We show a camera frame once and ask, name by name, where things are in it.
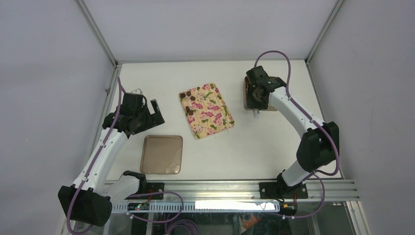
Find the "silver metal tongs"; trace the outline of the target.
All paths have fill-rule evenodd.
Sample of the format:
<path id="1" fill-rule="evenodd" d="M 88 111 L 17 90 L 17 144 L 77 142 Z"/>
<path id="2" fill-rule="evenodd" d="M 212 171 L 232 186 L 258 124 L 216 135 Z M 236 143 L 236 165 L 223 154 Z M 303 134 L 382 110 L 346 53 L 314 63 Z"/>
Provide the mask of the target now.
<path id="1" fill-rule="evenodd" d="M 255 119 L 259 118 L 260 111 L 258 109 L 252 109 L 253 116 Z"/>

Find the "gold box lid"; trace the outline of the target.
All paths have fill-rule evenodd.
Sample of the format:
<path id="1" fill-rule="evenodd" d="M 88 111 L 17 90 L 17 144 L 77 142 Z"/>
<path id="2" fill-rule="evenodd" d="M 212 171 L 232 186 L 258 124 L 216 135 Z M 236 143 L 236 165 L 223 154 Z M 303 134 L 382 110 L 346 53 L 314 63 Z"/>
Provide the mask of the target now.
<path id="1" fill-rule="evenodd" d="M 178 174 L 181 171 L 182 154 L 181 136 L 146 136 L 143 142 L 140 171 L 144 174 Z"/>

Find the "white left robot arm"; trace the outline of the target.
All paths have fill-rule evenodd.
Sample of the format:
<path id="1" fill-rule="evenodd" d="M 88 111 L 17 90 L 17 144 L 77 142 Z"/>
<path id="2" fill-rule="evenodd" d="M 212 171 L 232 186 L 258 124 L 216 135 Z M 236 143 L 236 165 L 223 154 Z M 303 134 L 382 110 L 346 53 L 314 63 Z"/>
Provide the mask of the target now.
<path id="1" fill-rule="evenodd" d="M 164 123 L 155 99 L 148 101 L 142 94 L 124 93 L 116 111 L 105 117 L 87 164 L 70 186 L 62 186 L 58 192 L 67 219 L 102 227 L 120 201 L 130 195 L 143 198 L 149 191 L 143 173 L 127 170 L 113 185 L 106 187 L 105 183 L 127 140 Z"/>

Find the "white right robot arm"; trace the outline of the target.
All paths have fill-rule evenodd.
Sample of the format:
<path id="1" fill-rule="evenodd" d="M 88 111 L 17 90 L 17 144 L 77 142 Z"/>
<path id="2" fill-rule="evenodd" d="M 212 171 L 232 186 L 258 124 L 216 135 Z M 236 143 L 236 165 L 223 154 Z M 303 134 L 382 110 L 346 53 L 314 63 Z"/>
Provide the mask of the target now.
<path id="1" fill-rule="evenodd" d="M 277 109 L 301 138 L 296 160 L 277 176 L 276 184 L 269 190 L 274 197 L 289 198 L 312 173 L 339 160 L 339 127 L 308 113 L 289 94 L 288 85 L 279 77 L 270 77 L 262 66 L 248 70 L 246 80 L 248 109 Z"/>

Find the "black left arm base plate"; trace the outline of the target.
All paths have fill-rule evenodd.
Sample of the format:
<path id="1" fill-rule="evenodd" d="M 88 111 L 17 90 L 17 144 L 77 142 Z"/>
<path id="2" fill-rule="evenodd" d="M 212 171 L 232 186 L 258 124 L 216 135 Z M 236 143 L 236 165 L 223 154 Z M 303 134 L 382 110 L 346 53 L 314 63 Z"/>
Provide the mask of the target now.
<path id="1" fill-rule="evenodd" d="M 149 194 L 153 192 L 162 192 L 164 191 L 165 183 L 154 183 L 154 182 L 147 182 L 144 188 L 140 188 L 134 196 L 129 196 L 125 198 L 126 200 L 162 200 L 164 194 L 157 194 L 157 195 L 147 195 L 147 196 L 136 196 L 136 194 Z"/>

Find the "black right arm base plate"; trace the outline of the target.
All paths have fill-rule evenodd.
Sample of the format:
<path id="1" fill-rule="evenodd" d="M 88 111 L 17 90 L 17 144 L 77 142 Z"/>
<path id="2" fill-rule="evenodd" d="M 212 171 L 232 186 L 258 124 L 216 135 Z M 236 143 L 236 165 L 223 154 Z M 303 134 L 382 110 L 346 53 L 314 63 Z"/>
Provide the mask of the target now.
<path id="1" fill-rule="evenodd" d="M 260 182 L 259 193 L 261 199 L 307 199 L 308 190 L 305 184 L 289 187 L 283 183 Z"/>

